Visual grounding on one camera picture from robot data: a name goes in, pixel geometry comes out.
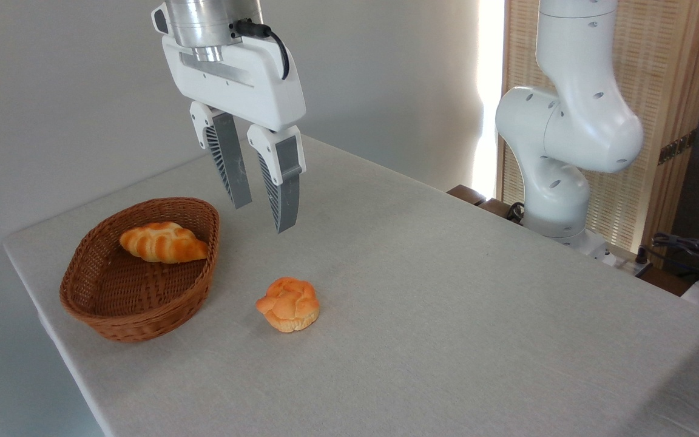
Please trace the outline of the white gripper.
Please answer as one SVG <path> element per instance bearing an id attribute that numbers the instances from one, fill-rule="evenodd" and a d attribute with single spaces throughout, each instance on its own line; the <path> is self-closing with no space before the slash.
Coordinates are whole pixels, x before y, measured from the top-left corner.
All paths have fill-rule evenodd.
<path id="1" fill-rule="evenodd" d="M 282 78 L 280 47 L 269 39 L 242 37 L 221 47 L 217 62 L 199 61 L 171 36 L 161 42 L 175 85 L 194 100 L 191 118 L 200 147 L 211 153 L 234 207 L 252 201 L 236 116 L 253 123 L 247 136 L 258 155 L 275 229 L 292 228 L 299 216 L 300 175 L 307 169 L 302 133 L 293 126 L 306 114 L 294 63 Z"/>

